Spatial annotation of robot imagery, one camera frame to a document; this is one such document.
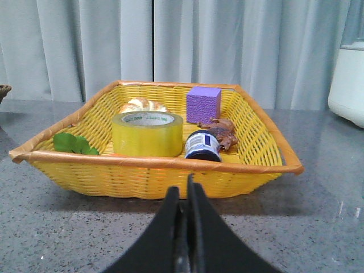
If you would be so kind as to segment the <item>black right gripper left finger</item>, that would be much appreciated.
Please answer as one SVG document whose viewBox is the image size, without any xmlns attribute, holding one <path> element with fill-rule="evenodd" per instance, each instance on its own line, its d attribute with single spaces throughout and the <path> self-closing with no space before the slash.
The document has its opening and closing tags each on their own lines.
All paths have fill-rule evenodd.
<svg viewBox="0 0 364 273">
<path fill-rule="evenodd" d="M 179 189 L 170 187 L 159 211 L 137 241 L 105 272 L 173 272 Z"/>
</svg>

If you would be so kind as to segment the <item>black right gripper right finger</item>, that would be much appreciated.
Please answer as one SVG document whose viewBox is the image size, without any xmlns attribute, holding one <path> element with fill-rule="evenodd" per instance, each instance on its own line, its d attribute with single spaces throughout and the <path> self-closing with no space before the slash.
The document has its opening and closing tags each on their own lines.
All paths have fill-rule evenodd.
<svg viewBox="0 0 364 273">
<path fill-rule="evenodd" d="M 243 243 L 216 212 L 202 185 L 187 180 L 187 231 L 192 272 L 279 272 Z"/>
</svg>

